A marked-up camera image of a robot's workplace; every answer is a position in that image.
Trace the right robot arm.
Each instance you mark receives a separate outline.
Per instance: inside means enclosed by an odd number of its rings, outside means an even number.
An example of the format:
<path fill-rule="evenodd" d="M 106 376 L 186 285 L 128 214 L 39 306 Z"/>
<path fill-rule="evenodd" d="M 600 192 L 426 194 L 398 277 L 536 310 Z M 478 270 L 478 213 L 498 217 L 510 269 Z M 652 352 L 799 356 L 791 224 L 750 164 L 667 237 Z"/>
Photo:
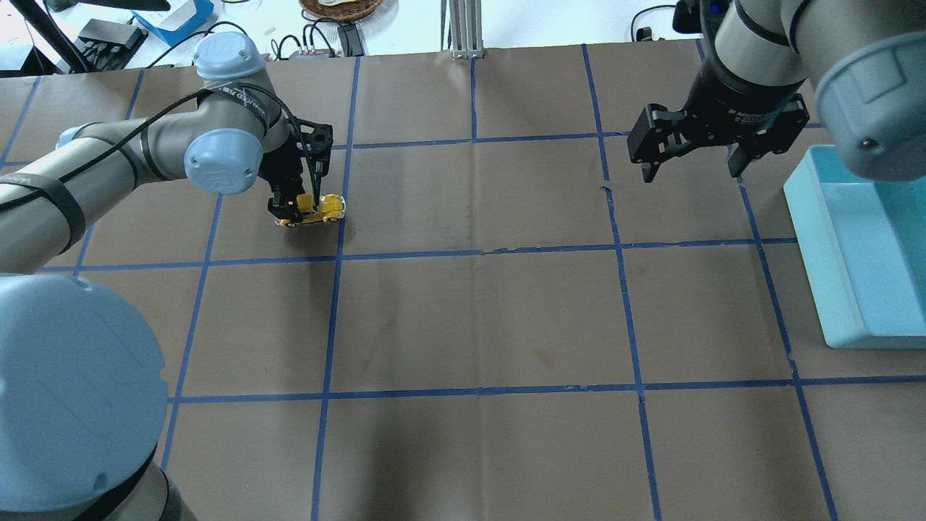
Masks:
<path fill-rule="evenodd" d="M 924 177 L 922 1 L 679 1 L 674 30 L 699 33 L 705 56 L 684 105 L 642 109 L 629 160 L 652 182 L 673 158 L 707 146 L 734 149 L 727 164 L 789 151 L 810 113 L 838 158 L 874 182 Z"/>

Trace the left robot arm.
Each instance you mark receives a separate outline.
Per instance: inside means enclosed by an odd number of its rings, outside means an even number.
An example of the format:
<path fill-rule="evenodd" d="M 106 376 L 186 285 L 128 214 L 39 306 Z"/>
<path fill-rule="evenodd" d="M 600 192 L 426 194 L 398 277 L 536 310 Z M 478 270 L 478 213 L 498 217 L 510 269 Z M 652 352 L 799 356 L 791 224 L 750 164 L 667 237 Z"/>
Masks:
<path fill-rule="evenodd" d="M 2 177 L 4 520 L 195 520 L 155 460 L 169 388 L 148 321 L 105 284 L 42 268 L 143 185 L 234 195 L 291 157 L 266 65 L 245 34 L 208 35 L 204 85 L 177 101 L 195 110 L 70 128 Z"/>

